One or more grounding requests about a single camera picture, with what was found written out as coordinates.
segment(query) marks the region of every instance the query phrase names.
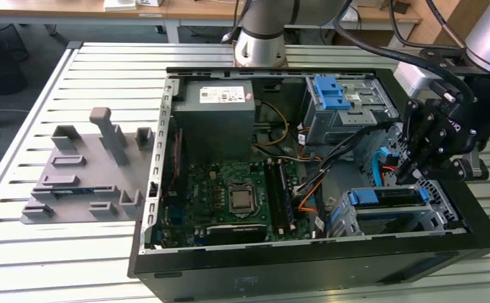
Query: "sticker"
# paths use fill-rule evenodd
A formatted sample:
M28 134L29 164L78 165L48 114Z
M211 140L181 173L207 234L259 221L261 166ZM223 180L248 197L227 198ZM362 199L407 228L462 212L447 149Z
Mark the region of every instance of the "sticker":
M313 225L323 231L323 221L319 217L315 218L313 220Z
M348 95L344 95L346 96L346 100L360 100L359 99L359 95L355 93L355 94L348 94Z
M305 140L305 136L303 135L303 134L299 134L297 135L297 143L300 144L300 145L304 145L304 140Z
M138 17L161 18L161 14L137 14Z
M205 86L200 88L200 103L245 102L243 86Z

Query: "power supply label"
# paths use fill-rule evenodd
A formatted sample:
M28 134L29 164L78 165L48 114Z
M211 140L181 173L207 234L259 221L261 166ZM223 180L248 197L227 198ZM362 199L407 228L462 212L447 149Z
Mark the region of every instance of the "power supply label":
M243 86L204 86L200 88L200 103L245 102Z

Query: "warning sticker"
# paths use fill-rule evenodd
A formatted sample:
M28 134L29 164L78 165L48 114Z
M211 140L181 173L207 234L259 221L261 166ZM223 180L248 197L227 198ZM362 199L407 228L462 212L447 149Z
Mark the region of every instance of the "warning sticker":
M356 93L355 94L347 94L344 96L346 96L346 100L360 100L359 95Z
M205 86L200 88L200 103L239 103L244 101L243 86Z
M323 231L324 223L323 223L320 218L317 218L317 217L315 218L313 224Z

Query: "blue drive bracket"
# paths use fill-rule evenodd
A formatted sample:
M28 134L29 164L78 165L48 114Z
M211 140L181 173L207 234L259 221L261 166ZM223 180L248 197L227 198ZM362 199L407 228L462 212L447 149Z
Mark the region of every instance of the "blue drive bracket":
M352 105L346 101L344 88L332 76L313 77L315 90L320 96L323 109L350 109Z

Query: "yellow wire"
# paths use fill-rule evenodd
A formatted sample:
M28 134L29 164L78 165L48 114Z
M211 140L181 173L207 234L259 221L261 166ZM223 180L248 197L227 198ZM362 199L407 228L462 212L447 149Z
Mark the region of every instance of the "yellow wire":
M268 146L268 145L275 145L277 144L281 140L284 140L285 136L288 135L288 122L285 121L285 117L281 114L281 112L276 109L275 106L272 106L271 103L261 101L263 104L265 104L268 107L271 107L271 109L276 112L276 114L279 115L280 119L284 122L284 134L281 135L281 137L279 139L276 139L275 141L271 142L261 142L261 143L255 143L252 146Z

